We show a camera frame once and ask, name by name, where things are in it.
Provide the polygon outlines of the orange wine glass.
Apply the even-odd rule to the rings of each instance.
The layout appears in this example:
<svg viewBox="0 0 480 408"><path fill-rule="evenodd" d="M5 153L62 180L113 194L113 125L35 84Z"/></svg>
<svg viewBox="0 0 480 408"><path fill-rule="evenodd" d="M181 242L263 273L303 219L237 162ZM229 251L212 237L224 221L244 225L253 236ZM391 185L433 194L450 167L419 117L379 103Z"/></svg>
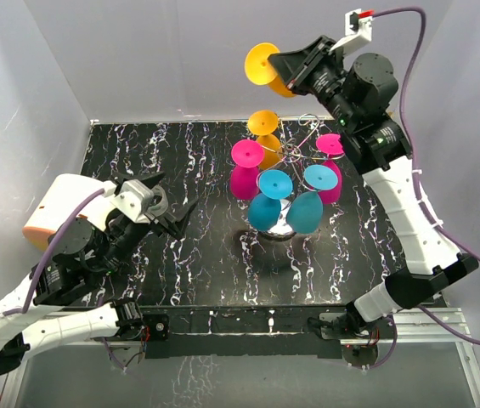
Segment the orange wine glass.
<svg viewBox="0 0 480 408"><path fill-rule="evenodd" d="M279 124L279 117L271 110L256 111L247 120L249 131L263 148L264 158L259 164L261 170L270 169L283 157L280 139L274 134Z"/></svg>
<svg viewBox="0 0 480 408"><path fill-rule="evenodd" d="M253 84L266 86L284 98L294 98L296 95L285 86L277 71L269 64L269 56L279 52L280 50L271 42L259 43L248 52L244 71L247 79Z"/></svg>

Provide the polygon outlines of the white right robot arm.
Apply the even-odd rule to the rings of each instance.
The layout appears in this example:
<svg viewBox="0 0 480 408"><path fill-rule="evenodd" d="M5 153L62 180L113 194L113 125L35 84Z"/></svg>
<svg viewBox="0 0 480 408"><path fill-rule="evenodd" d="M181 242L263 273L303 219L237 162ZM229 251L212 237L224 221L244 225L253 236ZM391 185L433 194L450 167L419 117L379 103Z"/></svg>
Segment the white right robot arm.
<svg viewBox="0 0 480 408"><path fill-rule="evenodd" d="M406 265L346 306L329 326L366 337L377 321L417 307L476 270L479 262L437 230L418 186L413 149L388 114L398 81L388 58L358 56L349 69L344 52L320 37L304 49L272 53L268 64L295 95L312 94L336 120L346 157L376 194L404 250Z"/></svg>

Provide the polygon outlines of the blue wine glass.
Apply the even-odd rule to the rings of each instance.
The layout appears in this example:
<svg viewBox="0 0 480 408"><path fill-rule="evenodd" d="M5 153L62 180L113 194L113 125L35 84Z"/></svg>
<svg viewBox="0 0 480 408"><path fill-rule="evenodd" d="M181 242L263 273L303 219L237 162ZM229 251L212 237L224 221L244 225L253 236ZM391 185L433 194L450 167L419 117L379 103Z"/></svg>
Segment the blue wine glass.
<svg viewBox="0 0 480 408"><path fill-rule="evenodd" d="M287 224L298 234L311 234L318 227L324 212L319 191L332 190L338 185L336 173L324 165L308 166L303 180L312 188L301 193L291 204L286 215Z"/></svg>
<svg viewBox="0 0 480 408"><path fill-rule="evenodd" d="M260 193L252 199L247 211L251 227L259 231L271 230L281 213L281 201L293 190L290 176L281 170L267 170L258 179Z"/></svg>

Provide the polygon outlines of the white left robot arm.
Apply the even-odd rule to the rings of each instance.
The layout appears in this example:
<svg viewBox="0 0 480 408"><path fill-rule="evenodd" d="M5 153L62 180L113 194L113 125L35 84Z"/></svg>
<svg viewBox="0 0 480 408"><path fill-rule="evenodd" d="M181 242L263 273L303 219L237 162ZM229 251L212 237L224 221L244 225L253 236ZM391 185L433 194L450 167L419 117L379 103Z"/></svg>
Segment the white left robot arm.
<svg viewBox="0 0 480 408"><path fill-rule="evenodd" d="M65 173L53 181L23 228L42 256L0 300L0 376L63 345L149 331L132 298L74 314L64 309L117 272L146 237L184 237L196 201L173 208L162 179L160 172L114 173L106 181Z"/></svg>

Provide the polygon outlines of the blue wine glass back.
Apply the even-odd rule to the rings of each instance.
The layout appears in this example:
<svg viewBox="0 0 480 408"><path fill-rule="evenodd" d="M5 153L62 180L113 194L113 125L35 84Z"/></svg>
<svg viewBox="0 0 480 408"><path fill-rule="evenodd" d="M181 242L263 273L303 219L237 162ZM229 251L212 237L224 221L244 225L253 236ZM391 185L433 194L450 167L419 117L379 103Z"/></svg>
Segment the blue wine glass back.
<svg viewBox="0 0 480 408"><path fill-rule="evenodd" d="M287 224L298 234L311 234L318 227L324 212L319 191L332 190L338 185L336 173L324 165L308 166L303 180L312 188L301 193L291 204L286 215Z"/></svg>

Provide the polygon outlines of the blue wine glass front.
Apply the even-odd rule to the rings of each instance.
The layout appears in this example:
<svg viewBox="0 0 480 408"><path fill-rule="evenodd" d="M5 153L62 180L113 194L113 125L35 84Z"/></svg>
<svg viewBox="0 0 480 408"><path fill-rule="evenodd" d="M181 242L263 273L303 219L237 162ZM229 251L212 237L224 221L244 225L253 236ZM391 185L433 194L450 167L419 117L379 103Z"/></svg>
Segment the blue wine glass front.
<svg viewBox="0 0 480 408"><path fill-rule="evenodd" d="M281 201L293 190L290 176L281 170L267 170L258 179L260 193L252 199L247 211L251 227L259 231L271 230L281 213Z"/></svg>

